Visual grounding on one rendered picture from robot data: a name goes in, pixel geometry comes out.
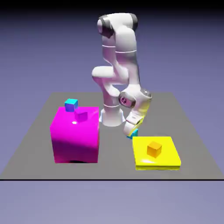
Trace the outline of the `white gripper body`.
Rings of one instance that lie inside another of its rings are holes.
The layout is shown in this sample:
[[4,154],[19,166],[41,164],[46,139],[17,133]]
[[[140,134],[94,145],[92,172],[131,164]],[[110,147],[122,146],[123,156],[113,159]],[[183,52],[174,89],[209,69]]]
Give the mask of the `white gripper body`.
[[131,136],[132,133],[138,129],[138,127],[141,125],[141,123],[139,122],[138,124],[132,124],[132,123],[129,123],[128,121],[125,122],[125,125],[124,125],[124,129],[123,129],[123,132],[126,136]]

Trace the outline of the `small cyan cube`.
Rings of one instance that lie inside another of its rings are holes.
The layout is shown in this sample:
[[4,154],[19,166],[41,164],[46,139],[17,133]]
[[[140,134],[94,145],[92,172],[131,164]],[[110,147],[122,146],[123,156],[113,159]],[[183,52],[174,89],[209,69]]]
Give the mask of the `small cyan cube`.
[[64,105],[65,105],[66,112],[73,112],[75,109],[78,108],[78,100],[77,99],[68,98],[64,102]]
[[138,136],[138,129],[135,129],[130,136],[126,136],[129,139],[133,139],[133,137]]

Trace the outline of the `small orange cube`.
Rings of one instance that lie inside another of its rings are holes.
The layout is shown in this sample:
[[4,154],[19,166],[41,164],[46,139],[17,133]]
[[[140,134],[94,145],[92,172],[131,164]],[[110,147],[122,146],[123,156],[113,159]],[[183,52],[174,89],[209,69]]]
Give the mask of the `small orange cube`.
[[162,145],[158,142],[150,142],[147,146],[147,154],[151,157],[157,158],[161,154]]

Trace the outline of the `small magenta cube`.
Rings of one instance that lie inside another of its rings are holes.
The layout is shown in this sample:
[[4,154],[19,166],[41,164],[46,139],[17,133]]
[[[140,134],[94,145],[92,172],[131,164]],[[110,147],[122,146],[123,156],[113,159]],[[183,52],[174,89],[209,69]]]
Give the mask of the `small magenta cube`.
[[75,110],[74,115],[77,122],[84,122],[88,119],[87,111]]

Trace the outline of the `large yellow box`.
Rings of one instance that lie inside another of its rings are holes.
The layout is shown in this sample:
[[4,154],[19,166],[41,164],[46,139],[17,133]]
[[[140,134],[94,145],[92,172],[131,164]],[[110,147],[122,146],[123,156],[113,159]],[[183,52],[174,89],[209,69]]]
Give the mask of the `large yellow box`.
[[[152,141],[162,145],[161,154],[157,158],[147,154],[147,146]],[[178,170],[181,166],[179,154],[170,136],[135,136],[133,154],[136,170]]]

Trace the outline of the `large magenta box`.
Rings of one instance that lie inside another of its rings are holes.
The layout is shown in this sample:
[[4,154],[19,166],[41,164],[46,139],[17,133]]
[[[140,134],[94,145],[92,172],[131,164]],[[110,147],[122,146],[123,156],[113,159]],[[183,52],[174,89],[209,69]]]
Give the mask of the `large magenta box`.
[[99,107],[78,107],[88,119],[77,122],[74,111],[59,107],[50,126],[55,163],[97,163],[99,153]]

